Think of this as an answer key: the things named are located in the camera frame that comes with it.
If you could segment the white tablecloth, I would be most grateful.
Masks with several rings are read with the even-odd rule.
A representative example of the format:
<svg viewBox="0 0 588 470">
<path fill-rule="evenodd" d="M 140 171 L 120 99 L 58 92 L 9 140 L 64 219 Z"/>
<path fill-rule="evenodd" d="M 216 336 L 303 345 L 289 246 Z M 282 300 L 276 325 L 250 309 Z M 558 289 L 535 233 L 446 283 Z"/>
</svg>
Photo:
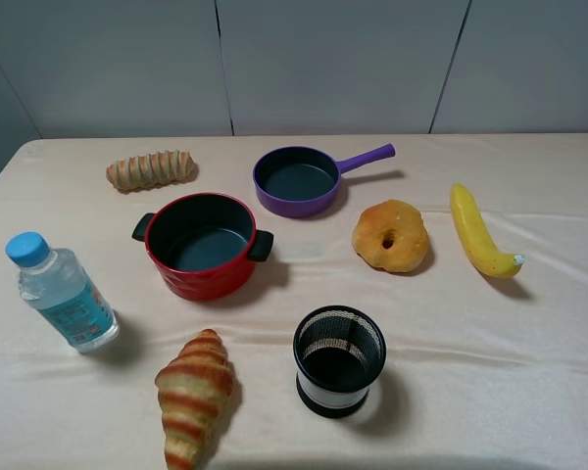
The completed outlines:
<svg viewBox="0 0 588 470">
<path fill-rule="evenodd" d="M 161 469 L 154 379 L 197 331 L 216 330 L 236 369 L 231 415 L 212 469 L 588 469 L 588 134 L 315 136 L 345 159 L 392 144 L 393 159 L 347 174 L 334 206 L 290 220 L 258 202 L 252 169 L 290 137 L 36 140 L 0 174 L 0 469 Z M 189 152 L 190 180 L 132 192 L 115 161 Z M 513 278 L 468 260 L 450 209 L 459 183 L 497 248 L 521 254 Z M 219 192 L 271 232 L 268 261 L 222 299 L 173 294 L 131 234 L 179 197 Z M 420 211 L 430 247 L 407 273 L 352 247 L 364 210 L 387 200 Z M 19 297 L 5 253 L 41 233 L 76 252 L 121 323 L 82 355 Z M 292 340 L 328 305 L 357 308 L 388 347 L 362 409 L 310 412 L 295 388 Z"/>
</svg>

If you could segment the blue cap water bottle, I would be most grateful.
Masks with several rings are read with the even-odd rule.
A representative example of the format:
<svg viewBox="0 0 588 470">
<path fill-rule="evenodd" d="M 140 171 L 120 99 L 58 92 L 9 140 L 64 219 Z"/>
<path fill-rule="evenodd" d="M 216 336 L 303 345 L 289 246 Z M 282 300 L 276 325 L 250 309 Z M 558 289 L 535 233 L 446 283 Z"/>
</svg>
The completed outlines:
<svg viewBox="0 0 588 470">
<path fill-rule="evenodd" d="M 119 335 L 119 323 L 73 251 L 53 248 L 37 232 L 6 245 L 19 269 L 20 297 L 79 353 L 91 353 Z"/>
</svg>

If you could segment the yellow banana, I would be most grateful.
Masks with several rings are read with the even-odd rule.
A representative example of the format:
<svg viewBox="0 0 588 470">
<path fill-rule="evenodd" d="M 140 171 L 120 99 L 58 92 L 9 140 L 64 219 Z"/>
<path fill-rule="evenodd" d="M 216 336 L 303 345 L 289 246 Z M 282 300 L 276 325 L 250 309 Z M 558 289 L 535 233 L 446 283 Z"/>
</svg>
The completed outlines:
<svg viewBox="0 0 588 470">
<path fill-rule="evenodd" d="M 464 185 L 453 185 L 450 209 L 465 255 L 481 274 L 494 278 L 513 278 L 520 272 L 525 257 L 497 248 L 474 197 Z"/>
</svg>

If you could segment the black mesh pen cup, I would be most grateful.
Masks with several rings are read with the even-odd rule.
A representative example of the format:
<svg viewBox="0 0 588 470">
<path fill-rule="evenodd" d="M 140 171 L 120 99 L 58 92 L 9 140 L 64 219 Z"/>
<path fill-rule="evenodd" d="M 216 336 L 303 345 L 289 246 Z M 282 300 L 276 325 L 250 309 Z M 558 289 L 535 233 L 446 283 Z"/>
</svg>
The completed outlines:
<svg viewBox="0 0 588 470">
<path fill-rule="evenodd" d="M 357 412 L 386 360 L 377 324 L 345 305 L 327 305 L 306 315 L 293 338 L 296 389 L 315 414 L 340 419 Z"/>
</svg>

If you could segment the striped long bread roll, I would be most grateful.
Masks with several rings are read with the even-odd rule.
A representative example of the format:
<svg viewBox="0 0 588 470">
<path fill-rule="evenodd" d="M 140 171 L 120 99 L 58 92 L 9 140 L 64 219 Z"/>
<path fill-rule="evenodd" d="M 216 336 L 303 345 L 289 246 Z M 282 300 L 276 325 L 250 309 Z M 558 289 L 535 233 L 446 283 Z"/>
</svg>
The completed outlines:
<svg viewBox="0 0 588 470">
<path fill-rule="evenodd" d="M 132 192 L 187 181 L 197 172 L 189 152 L 165 150 L 115 161 L 107 166 L 106 177 L 117 190 Z"/>
</svg>

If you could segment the orange donut bread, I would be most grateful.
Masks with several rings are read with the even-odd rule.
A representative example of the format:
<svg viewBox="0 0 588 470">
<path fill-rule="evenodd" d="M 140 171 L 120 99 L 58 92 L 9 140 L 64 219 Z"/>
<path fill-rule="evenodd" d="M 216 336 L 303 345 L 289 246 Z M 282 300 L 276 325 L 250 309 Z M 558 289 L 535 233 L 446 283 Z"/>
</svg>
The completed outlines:
<svg viewBox="0 0 588 470">
<path fill-rule="evenodd" d="M 390 199 L 362 212 L 352 233 L 352 247 L 373 268 L 407 273 L 422 263 L 430 242 L 420 211 Z"/>
</svg>

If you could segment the striped croissant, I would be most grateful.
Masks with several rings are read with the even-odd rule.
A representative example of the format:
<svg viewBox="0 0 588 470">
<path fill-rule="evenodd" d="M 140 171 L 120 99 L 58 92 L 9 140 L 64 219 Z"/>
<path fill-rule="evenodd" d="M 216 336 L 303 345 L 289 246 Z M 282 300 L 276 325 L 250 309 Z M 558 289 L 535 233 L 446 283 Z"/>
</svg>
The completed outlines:
<svg viewBox="0 0 588 470">
<path fill-rule="evenodd" d="M 220 335 L 204 329 L 155 378 L 169 469 L 195 469 L 235 388 Z"/>
</svg>

